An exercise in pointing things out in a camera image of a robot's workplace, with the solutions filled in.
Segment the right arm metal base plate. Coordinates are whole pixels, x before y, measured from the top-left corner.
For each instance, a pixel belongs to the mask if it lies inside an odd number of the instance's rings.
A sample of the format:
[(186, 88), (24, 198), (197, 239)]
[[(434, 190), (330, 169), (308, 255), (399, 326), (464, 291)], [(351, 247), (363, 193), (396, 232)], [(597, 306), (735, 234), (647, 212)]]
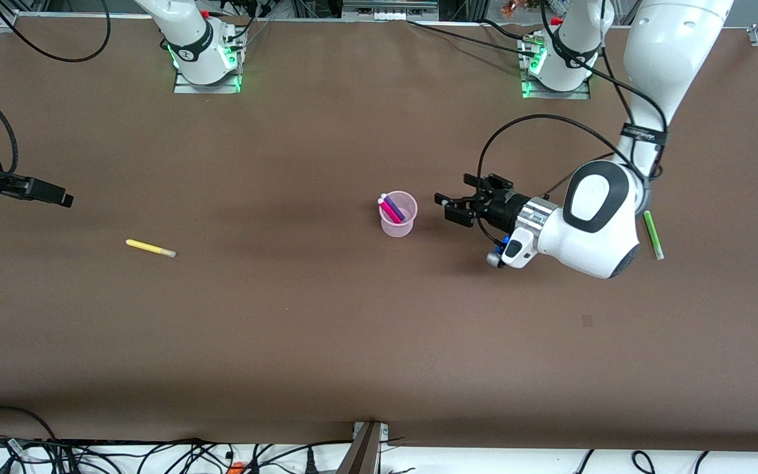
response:
[(193, 84), (180, 71), (176, 71), (174, 93), (177, 94), (235, 94), (241, 92), (243, 67), (230, 71), (225, 77), (213, 84)]

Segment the green marker pen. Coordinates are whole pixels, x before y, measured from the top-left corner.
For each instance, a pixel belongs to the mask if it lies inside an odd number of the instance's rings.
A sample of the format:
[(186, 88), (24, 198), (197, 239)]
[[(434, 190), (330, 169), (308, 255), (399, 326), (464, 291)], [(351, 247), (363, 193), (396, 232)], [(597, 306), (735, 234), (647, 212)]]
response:
[(649, 210), (643, 212), (643, 219), (653, 252), (655, 252), (655, 258), (657, 261), (662, 261), (665, 258), (665, 253), (661, 245), (661, 239), (659, 239), (655, 219), (653, 219), (653, 215)]

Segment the pink plastic pen holder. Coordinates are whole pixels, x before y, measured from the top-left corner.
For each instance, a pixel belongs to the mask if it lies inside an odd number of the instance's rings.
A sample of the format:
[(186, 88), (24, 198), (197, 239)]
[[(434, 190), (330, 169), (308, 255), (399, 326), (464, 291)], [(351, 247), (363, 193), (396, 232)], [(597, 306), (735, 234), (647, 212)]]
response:
[(392, 201), (402, 210), (406, 216), (406, 220), (403, 224), (394, 224), (377, 204), (382, 230), (394, 238), (404, 237), (413, 229), (413, 222), (418, 214), (417, 201), (408, 192), (393, 191), (386, 194), (390, 195)]

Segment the brown table cover sheet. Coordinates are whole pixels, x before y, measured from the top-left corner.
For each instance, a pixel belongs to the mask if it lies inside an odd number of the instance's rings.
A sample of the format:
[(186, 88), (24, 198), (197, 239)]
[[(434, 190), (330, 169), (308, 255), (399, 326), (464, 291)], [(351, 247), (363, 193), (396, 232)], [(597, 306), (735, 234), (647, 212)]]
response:
[[(238, 94), (172, 93), (149, 19), (90, 62), (0, 35), (19, 171), (0, 197), (0, 405), (58, 436), (758, 450), (758, 47), (725, 30), (670, 128), (649, 242), (601, 280), (486, 262), (436, 192), (469, 195), (509, 120), (624, 112), (525, 99), (508, 52), (404, 23), (280, 23)], [(412, 231), (377, 198), (408, 192)], [(175, 258), (129, 247), (133, 239)]]

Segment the white power strip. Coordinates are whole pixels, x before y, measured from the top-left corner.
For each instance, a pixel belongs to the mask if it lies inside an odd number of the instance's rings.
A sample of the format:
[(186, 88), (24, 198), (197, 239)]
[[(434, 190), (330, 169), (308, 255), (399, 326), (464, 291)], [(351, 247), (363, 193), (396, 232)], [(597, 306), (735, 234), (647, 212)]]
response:
[(439, 21), (438, 0), (341, 0), (340, 18), (350, 21)]

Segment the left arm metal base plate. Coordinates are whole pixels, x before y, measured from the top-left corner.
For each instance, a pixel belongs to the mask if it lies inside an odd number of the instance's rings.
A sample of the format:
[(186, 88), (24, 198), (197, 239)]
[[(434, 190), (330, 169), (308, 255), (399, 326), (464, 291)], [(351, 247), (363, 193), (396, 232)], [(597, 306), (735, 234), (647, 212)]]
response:
[(571, 91), (557, 91), (548, 88), (538, 78), (527, 71), (520, 72), (523, 98), (530, 99), (557, 99), (557, 100), (588, 100), (592, 98), (590, 93), (590, 79), (585, 78), (580, 86)]

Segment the yellow marker pen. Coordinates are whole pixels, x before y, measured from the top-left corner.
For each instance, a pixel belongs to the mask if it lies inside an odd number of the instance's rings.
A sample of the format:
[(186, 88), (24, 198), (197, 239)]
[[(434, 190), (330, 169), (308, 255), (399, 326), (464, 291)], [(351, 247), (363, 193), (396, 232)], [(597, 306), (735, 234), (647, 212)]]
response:
[(156, 246), (156, 245), (150, 245), (148, 243), (133, 240), (133, 239), (127, 239), (124, 241), (127, 246), (141, 250), (141, 251), (147, 251), (153, 254), (162, 255), (162, 256), (168, 256), (169, 258), (175, 258), (178, 255), (177, 251), (172, 251), (170, 249), (166, 249), (164, 247)]

